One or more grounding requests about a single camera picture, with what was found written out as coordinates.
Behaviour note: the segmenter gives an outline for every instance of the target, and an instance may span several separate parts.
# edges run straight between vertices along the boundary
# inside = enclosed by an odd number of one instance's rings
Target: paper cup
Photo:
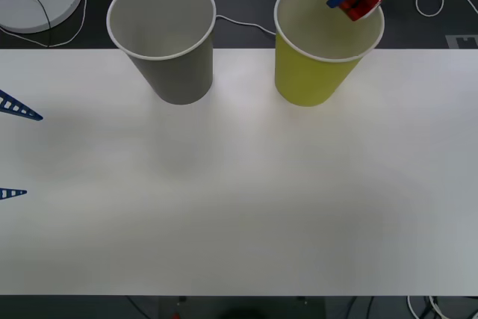
[[[357,63],[382,39],[385,18],[378,7],[352,22],[327,0],[277,0],[276,87],[295,105],[326,101]]]
[[[106,23],[155,92],[185,105],[212,85],[215,21],[214,0],[113,0]]]

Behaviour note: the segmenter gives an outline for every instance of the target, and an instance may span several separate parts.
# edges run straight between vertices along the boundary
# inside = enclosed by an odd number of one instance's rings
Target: black cable
[[[357,297],[354,297],[349,301],[349,304],[347,306],[347,313],[345,314],[345,319],[349,319],[350,312],[352,311],[353,303],[355,303],[357,300]]]
[[[425,300],[425,309],[418,316],[420,319],[425,319],[425,317],[433,310],[432,304],[428,301],[428,297],[423,297]]]
[[[131,303],[131,305],[133,307],[136,308],[136,310],[138,310],[138,312],[144,316],[146,319],[151,319],[145,312],[143,312],[143,310],[133,301],[132,298],[130,298],[128,295],[126,296],[126,299]]]
[[[46,47],[49,48],[52,44],[52,24],[50,23],[50,18],[48,18],[48,14],[46,13],[45,7],[43,6],[42,2],[40,0],[37,1],[42,7],[43,12],[45,13],[46,21],[48,22],[48,45]]]
[[[370,312],[371,312],[371,309],[372,309],[373,300],[375,300],[375,297],[370,298],[370,302],[368,303],[368,307],[367,307],[367,316],[365,317],[365,319],[370,318]]]

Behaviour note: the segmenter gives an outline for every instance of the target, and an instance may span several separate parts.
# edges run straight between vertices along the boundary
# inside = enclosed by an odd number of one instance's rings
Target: table surface
[[[215,0],[218,12],[244,22],[256,22],[273,30],[273,8],[276,0]],[[114,48],[106,31],[106,12],[111,0],[88,0],[84,28],[68,46],[73,49]],[[440,0],[420,0],[427,13],[434,13]],[[478,15],[466,0],[446,0],[439,16],[425,18],[415,10],[415,0],[385,0],[385,36],[379,44],[382,49],[448,49],[447,35],[464,36],[458,41],[460,48],[478,49]],[[78,30],[83,7],[52,31],[52,42],[68,40]],[[46,34],[31,35],[32,39],[47,42]],[[273,48],[273,37],[253,28],[244,28],[223,20],[214,32],[216,48]],[[37,48],[38,46],[9,37],[0,32],[0,48]]]
[[[300,108],[272,49],[187,106],[119,50],[2,50],[45,119],[0,116],[0,294],[475,294],[477,56],[376,50]]]

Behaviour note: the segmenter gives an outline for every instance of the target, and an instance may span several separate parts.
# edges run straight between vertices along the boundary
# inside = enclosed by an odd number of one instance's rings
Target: dark floor
[[[320,298],[296,297],[231,298],[189,297],[177,306],[177,297],[132,297],[151,319],[173,319],[179,311],[181,319],[318,319]],[[369,297],[359,297],[351,319],[365,319]],[[462,297],[439,297],[444,315],[467,319],[478,310],[478,300]],[[326,318],[345,319],[350,297],[326,298]],[[415,311],[425,308],[422,297],[412,298]],[[145,319],[125,297],[0,297],[2,319]],[[370,319],[412,319],[405,297],[377,297],[370,310]]]
[[[273,30],[273,8],[276,0],[215,0],[219,14],[243,22],[256,22]],[[67,48],[109,49],[114,45],[106,31],[106,12],[111,0],[88,0],[84,28]],[[434,13],[440,0],[420,0],[422,11]],[[382,49],[448,49],[447,35],[478,34],[478,15],[466,0],[446,0],[443,12],[434,18],[426,18],[415,10],[415,0],[385,0],[385,35],[379,48]],[[64,23],[52,30],[52,42],[68,40],[81,22],[83,7],[80,6]],[[46,43],[46,34],[31,35],[32,39]],[[245,28],[219,21],[214,31],[216,48],[273,48],[273,37],[254,28]],[[478,49],[475,39],[465,47]],[[0,49],[37,49],[0,32]]]

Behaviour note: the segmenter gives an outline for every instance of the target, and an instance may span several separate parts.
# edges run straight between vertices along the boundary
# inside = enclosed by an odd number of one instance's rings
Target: floor
[[[269,297],[190,297],[177,306],[177,297],[133,297],[151,319],[173,319],[176,310],[181,319],[317,319],[319,298]],[[478,300],[439,297],[440,308],[452,319],[468,319],[478,310]],[[359,297],[350,319],[365,319],[369,297]],[[350,297],[326,298],[326,318],[345,319]],[[424,308],[422,297],[412,298],[417,313]],[[125,297],[0,297],[2,319],[145,319]],[[370,319],[412,319],[405,297],[377,297]]]

